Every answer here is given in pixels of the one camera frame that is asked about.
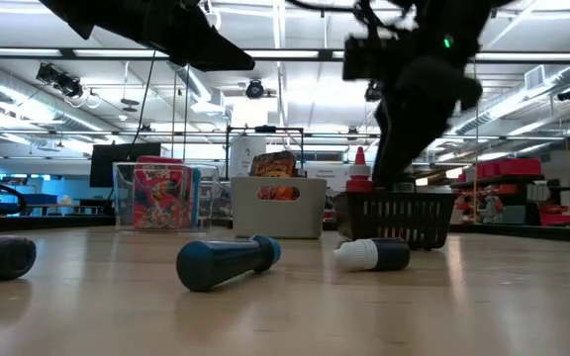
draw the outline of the red dropper bottle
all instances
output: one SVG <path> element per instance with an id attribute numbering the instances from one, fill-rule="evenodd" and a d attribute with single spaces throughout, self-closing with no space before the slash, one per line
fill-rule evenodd
<path id="1" fill-rule="evenodd" d="M 350 193 L 370 193 L 375 190 L 375 185 L 369 180 L 371 167 L 366 165 L 364 159 L 364 149 L 357 148 L 355 154 L 355 164 L 348 168 L 350 180 L 346 181 L 346 191 Z"/>

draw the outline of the black basket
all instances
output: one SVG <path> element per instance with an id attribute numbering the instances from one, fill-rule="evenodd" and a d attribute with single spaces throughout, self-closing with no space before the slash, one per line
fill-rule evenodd
<path id="1" fill-rule="evenodd" d="M 333 199 L 340 234 L 356 240 L 402 237 L 413 249 L 441 248 L 454 196 L 426 193 L 340 193 Z"/>

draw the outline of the clear plastic box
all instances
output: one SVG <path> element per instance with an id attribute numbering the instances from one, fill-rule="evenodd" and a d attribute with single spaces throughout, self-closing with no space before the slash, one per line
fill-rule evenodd
<path id="1" fill-rule="evenodd" d="M 117 230 L 207 231 L 219 170 L 206 164 L 116 162 Z"/>

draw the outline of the snack bag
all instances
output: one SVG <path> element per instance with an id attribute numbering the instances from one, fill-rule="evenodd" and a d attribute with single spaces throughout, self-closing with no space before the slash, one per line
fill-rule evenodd
<path id="1" fill-rule="evenodd" d="M 280 177 L 294 176 L 296 156 L 290 151 L 259 154 L 252 160 L 249 171 L 251 177 Z M 293 187 L 262 187 L 258 191 L 262 200 L 293 200 Z"/>
<path id="2" fill-rule="evenodd" d="M 180 228 L 191 226 L 192 169 L 181 159 L 141 156 L 134 179 L 134 227 Z"/>

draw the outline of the table surface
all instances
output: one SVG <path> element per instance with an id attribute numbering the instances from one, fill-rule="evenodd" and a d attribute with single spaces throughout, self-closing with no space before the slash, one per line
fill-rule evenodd
<path id="1" fill-rule="evenodd" d="M 177 251 L 229 231 L 20 234 L 39 256 L 0 283 L 0 355 L 570 355 L 569 242 L 451 235 L 406 271 L 340 274 L 330 232 L 196 294 Z"/>

